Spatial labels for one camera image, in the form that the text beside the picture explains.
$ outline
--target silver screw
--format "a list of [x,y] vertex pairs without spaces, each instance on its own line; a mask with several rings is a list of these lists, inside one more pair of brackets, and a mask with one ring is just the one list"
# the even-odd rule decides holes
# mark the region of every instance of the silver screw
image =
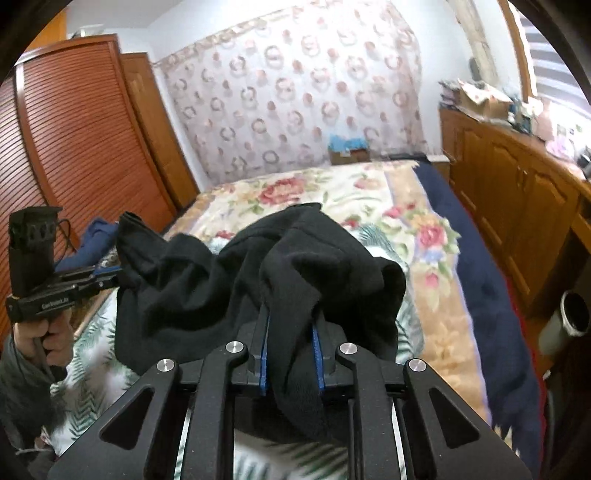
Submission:
[[346,342],[340,344],[339,350],[345,355],[353,355],[357,353],[358,348],[354,343]]
[[226,350],[230,353],[240,353],[244,350],[244,343],[234,340],[226,344]]
[[410,370],[415,372],[424,372],[427,368],[427,364],[423,362],[420,358],[413,358],[409,363],[408,366]]
[[174,360],[164,358],[156,364],[156,368],[161,372],[170,372],[174,368]]

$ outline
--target wall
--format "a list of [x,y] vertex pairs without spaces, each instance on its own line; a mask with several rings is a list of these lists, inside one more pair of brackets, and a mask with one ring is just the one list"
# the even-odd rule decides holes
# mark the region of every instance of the wall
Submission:
[[[156,60],[153,49],[154,37],[150,36],[150,32],[147,28],[110,28],[106,29],[104,33],[117,34],[119,37],[119,48],[121,49],[121,53],[147,52],[150,61]],[[158,89],[160,90],[162,102],[168,113],[168,119],[170,120],[170,124],[177,136],[178,144],[183,155],[187,160],[189,170],[191,170],[199,190],[202,192],[209,190],[211,188],[211,182],[203,171],[203,167],[197,158],[197,154],[185,133],[183,124],[178,118],[176,110],[174,109],[173,99],[168,92],[163,74],[159,69],[154,69],[154,76],[156,78]]]
[[[300,3],[294,0],[184,0],[148,26],[148,38],[159,60],[219,30]],[[470,45],[445,0],[393,0],[392,3],[419,41],[423,64],[419,95],[423,130],[433,152],[440,153],[437,108],[441,87],[437,82],[458,77],[470,79]]]
[[472,0],[484,26],[486,41],[491,49],[499,76],[497,88],[509,95],[521,97],[521,77],[509,27],[497,0]]

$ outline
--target patterned curtain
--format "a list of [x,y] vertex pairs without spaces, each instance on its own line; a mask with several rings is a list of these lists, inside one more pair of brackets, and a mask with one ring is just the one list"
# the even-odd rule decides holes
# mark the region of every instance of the patterned curtain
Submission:
[[318,0],[156,64],[214,185],[329,163],[330,134],[426,151],[416,36],[384,0]]

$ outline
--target hand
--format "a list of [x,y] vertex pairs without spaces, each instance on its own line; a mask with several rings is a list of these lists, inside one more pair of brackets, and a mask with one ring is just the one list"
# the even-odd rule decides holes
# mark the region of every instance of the hand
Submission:
[[14,324],[14,343],[22,355],[31,363],[38,365],[33,339],[49,335],[43,340],[43,348],[48,350],[47,364],[65,367],[72,361],[74,333],[70,325],[71,310],[65,310],[52,321],[33,320]]

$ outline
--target gray jacket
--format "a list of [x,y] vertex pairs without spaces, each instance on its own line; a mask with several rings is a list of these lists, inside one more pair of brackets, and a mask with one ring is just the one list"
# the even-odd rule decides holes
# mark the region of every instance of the gray jacket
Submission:
[[55,459],[53,450],[36,450],[34,444],[43,426],[50,431],[58,421],[50,385],[46,374],[23,357],[9,336],[0,357],[0,422],[15,454],[38,479],[47,476]]

